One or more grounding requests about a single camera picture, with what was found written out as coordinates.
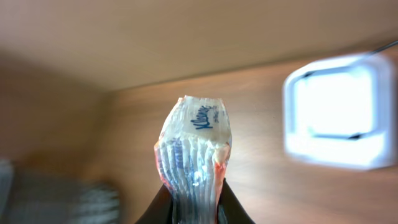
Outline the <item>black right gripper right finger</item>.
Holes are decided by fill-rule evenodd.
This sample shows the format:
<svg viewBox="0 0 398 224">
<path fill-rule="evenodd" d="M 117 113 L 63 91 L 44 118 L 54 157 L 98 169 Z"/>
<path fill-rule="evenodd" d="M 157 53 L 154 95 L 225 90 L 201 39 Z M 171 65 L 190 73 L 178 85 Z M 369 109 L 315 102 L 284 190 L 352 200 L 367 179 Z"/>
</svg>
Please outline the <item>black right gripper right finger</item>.
<svg viewBox="0 0 398 224">
<path fill-rule="evenodd" d="M 226 179 L 223 180 L 217 212 L 217 224 L 254 224 Z"/>
</svg>

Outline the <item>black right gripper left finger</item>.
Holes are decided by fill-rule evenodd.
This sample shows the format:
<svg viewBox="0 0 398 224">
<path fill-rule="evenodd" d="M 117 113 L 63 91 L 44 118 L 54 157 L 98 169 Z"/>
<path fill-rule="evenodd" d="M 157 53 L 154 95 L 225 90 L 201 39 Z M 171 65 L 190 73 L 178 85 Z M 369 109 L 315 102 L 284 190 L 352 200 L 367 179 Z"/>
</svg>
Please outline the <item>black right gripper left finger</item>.
<svg viewBox="0 0 398 224">
<path fill-rule="evenodd" d="M 172 196 L 167 187 L 162 185 L 136 224 L 172 224 L 172 214 Z"/>
</svg>

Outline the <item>red Kleenex tissue pack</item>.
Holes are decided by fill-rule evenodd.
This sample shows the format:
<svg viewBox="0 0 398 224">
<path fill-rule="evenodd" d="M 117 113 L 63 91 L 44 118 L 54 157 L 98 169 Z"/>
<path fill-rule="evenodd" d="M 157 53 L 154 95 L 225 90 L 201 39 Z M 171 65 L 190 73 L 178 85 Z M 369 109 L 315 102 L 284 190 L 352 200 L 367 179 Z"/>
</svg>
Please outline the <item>red Kleenex tissue pack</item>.
<svg viewBox="0 0 398 224">
<path fill-rule="evenodd" d="M 232 148 L 220 98 L 179 98 L 154 146 L 159 176 L 172 196 L 174 223 L 216 223 Z"/>
</svg>

